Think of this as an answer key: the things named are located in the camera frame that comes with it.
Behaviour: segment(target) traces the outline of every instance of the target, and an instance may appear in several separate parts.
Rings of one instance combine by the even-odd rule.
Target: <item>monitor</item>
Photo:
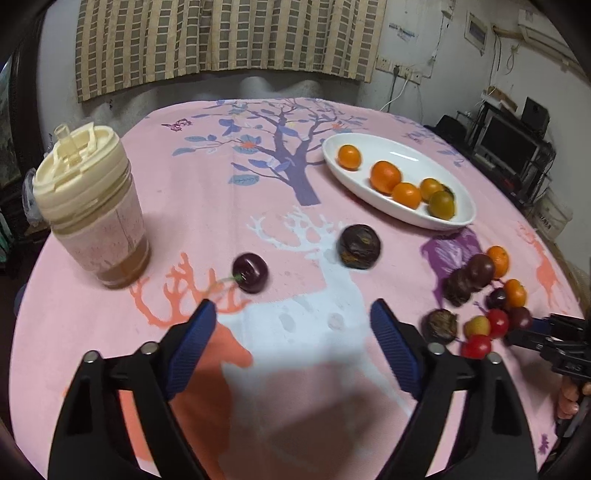
[[[491,160],[500,161],[519,176],[538,153],[535,142],[497,115],[491,116],[476,149],[484,150]]]

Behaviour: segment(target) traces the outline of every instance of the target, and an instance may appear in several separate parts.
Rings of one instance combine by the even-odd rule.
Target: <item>white oval dish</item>
[[[339,148],[346,144],[353,145],[361,152],[361,166],[356,171],[345,170],[336,161]],[[406,145],[374,135],[337,134],[322,144],[322,152],[330,171],[345,187],[398,220],[430,230],[448,231],[470,225],[476,217],[476,205],[464,185],[439,163]],[[429,214],[424,202],[417,210],[412,210],[374,190],[369,183],[369,174],[379,160],[396,165],[402,172],[402,181],[417,187],[427,178],[434,178],[447,185],[456,196],[456,215],[449,221],[441,220]]]

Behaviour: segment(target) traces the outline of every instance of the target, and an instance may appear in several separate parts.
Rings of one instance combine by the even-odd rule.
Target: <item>checkered curtain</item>
[[[386,0],[82,0],[78,101],[204,71],[369,82]]]

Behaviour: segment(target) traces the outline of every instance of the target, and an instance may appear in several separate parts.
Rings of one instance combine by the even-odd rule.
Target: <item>plastic bag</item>
[[[22,209],[25,211],[25,216],[29,225],[37,226],[43,221],[43,216],[37,207],[35,197],[33,196],[33,177],[36,170],[31,168],[25,175],[25,180],[22,182]]]

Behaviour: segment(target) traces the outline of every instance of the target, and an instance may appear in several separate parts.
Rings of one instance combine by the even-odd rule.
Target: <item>table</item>
[[[368,132],[440,162],[471,192],[475,223],[438,236],[383,215],[345,190],[323,163],[321,144]],[[519,212],[432,132],[395,115],[318,99],[219,100],[151,113],[123,138],[153,250],[145,276],[105,290],[51,236],[18,316],[10,375],[14,433],[41,472],[61,402],[84,352],[126,355],[160,340],[204,297],[219,323],[187,390],[171,403],[214,480],[372,479],[391,453],[414,401],[400,391],[368,325],[383,297],[403,321],[443,304],[438,279],[476,252],[503,245],[509,277],[529,291],[534,316],[580,316],[568,283]],[[368,272],[335,256],[341,228],[371,225],[382,256]],[[257,296],[212,288],[232,260],[253,251],[271,281]],[[486,290],[457,309],[480,313]],[[536,354],[505,359],[530,422],[538,465],[555,441],[559,379]],[[450,349],[457,353],[459,344]],[[461,394],[431,471],[451,451]],[[125,416],[141,465],[155,467],[129,395]]]

